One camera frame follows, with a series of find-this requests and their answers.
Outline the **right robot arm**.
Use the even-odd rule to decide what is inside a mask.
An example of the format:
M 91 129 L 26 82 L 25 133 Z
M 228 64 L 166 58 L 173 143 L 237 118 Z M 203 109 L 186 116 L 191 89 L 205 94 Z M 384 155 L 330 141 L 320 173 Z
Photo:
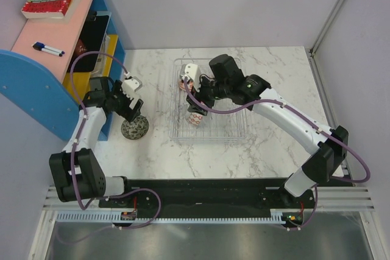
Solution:
M 201 73 L 198 65 L 181 68 L 182 85 L 187 95 L 190 115 L 217 113 L 217 100 L 229 99 L 259 114 L 292 136 L 310 154 L 309 159 L 284 182 L 280 203 L 293 207 L 303 193 L 317 184 L 326 183 L 347 155 L 348 131 L 316 122 L 288 103 L 271 84 L 256 74 L 246 76 L 233 57 L 222 54 L 209 62 L 212 77 Z

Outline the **dark floral bowl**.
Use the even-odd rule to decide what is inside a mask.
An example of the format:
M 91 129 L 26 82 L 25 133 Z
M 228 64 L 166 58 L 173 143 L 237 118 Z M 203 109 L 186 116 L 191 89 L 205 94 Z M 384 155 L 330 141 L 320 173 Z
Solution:
M 132 122 L 124 120 L 121 124 L 121 133 L 123 137 L 129 140 L 138 140 L 146 135 L 149 130 L 149 121 L 146 117 L 140 115 Z

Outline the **blue triangle pattern bowl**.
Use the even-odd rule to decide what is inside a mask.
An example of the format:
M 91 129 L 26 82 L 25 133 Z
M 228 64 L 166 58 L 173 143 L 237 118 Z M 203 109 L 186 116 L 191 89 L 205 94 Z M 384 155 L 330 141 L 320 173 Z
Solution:
M 198 127 L 202 124 L 204 119 L 204 116 L 199 113 L 187 113 L 186 114 L 186 121 L 189 123 L 189 125 L 192 125 L 194 127 Z

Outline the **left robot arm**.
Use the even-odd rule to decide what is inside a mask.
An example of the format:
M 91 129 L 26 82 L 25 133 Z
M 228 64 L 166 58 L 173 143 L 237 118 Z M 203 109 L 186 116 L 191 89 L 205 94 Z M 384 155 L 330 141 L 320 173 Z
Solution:
M 60 153 L 49 158 L 49 167 L 61 202 L 111 197 L 120 207 L 132 204 L 134 193 L 125 187 L 124 177 L 104 175 L 93 150 L 110 114 L 127 122 L 141 114 L 138 95 L 142 83 L 136 77 L 124 81 L 94 77 L 90 91 L 79 105 L 79 120 L 71 139 Z

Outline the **orange floral bowl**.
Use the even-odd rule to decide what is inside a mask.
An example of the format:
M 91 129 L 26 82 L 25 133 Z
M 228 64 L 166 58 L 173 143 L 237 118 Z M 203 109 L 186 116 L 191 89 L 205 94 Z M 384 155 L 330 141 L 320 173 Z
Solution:
M 179 89 L 182 90 L 182 91 L 186 91 L 186 88 L 188 88 L 189 91 L 192 91 L 193 81 L 190 80 L 190 81 L 187 82 L 187 84 L 185 84 L 185 82 L 182 79 L 179 79 L 178 86 L 179 86 Z

